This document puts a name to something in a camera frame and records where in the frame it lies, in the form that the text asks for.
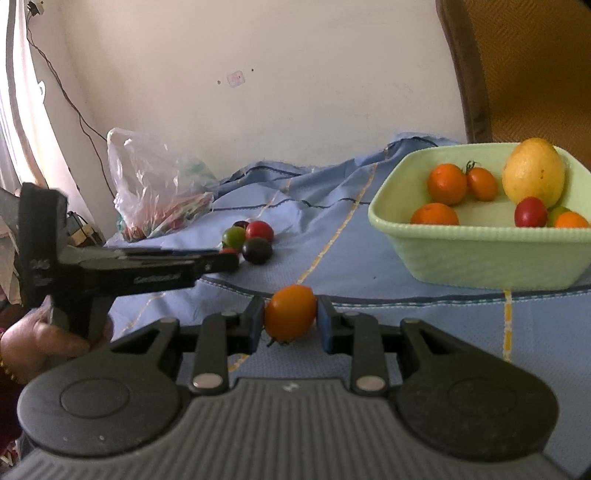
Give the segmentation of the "person's left hand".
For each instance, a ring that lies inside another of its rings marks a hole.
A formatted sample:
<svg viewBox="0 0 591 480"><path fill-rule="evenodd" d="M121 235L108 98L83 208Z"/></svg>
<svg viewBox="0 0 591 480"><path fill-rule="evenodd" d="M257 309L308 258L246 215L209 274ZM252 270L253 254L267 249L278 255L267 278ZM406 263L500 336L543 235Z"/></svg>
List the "person's left hand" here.
<svg viewBox="0 0 591 480"><path fill-rule="evenodd" d="M29 311L1 335L1 372L25 385L49 369L54 359L72 359L111 341L113 322L105 317L100 339L94 343L49 323L52 299Z"/></svg>

